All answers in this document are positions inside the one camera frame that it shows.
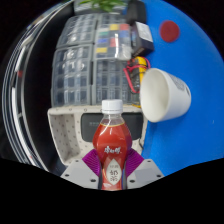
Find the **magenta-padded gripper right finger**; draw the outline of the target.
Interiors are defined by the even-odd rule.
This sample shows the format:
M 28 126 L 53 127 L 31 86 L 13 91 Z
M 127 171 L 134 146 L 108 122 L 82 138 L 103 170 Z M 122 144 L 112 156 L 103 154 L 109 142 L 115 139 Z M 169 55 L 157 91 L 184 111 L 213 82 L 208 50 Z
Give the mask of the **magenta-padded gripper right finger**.
M 163 173 L 152 159 L 144 159 L 134 149 L 128 152 L 124 166 L 125 189 L 141 188 L 163 177 Z

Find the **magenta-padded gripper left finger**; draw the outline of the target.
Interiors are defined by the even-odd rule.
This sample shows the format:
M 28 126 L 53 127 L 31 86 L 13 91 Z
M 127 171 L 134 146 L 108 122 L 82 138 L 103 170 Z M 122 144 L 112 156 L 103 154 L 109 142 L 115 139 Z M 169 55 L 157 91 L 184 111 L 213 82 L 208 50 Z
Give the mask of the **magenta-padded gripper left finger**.
M 74 159 L 61 177 L 78 186 L 89 189 L 101 188 L 101 163 L 92 149 L 82 159 Z

